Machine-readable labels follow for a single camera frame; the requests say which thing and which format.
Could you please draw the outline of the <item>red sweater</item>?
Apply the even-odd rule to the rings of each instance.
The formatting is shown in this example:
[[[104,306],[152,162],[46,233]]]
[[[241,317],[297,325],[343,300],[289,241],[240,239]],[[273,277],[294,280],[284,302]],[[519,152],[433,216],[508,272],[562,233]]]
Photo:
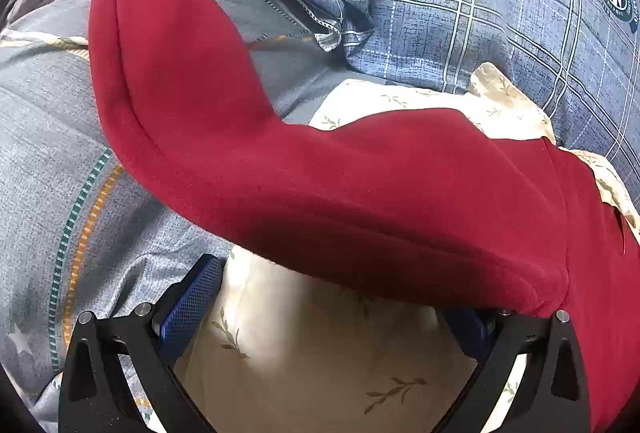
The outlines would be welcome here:
[[[593,171],[454,109],[283,122],[214,0],[91,0],[102,130],[194,224],[293,271],[439,309],[570,314],[592,431],[639,400],[639,243]]]

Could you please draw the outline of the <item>grey-blue striped bed sheet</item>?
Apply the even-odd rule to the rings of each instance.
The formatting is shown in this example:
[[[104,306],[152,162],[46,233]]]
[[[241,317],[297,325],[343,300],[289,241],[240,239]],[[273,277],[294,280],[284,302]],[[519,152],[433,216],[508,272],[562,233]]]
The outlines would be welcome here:
[[[1,35],[1,364],[43,430],[58,427],[65,332],[85,311],[154,302],[232,246],[170,211],[101,130],[91,0],[54,0]]]

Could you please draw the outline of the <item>blue plaid quilt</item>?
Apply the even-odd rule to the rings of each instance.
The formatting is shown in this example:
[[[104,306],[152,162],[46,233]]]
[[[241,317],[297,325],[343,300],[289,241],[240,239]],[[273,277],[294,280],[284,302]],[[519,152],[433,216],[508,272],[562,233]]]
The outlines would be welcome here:
[[[639,192],[639,0],[296,0],[356,70],[460,94],[483,62]]]

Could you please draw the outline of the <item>cream leaf-print pillow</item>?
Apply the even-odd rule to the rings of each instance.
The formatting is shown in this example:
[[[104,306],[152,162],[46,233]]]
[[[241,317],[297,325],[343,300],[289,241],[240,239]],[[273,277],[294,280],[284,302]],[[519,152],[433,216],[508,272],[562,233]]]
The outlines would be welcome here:
[[[556,144],[548,115],[490,62],[463,95],[349,78],[309,125],[427,108],[456,109],[489,137]],[[476,367],[433,307],[372,299],[235,245],[178,373],[218,432],[431,432]]]

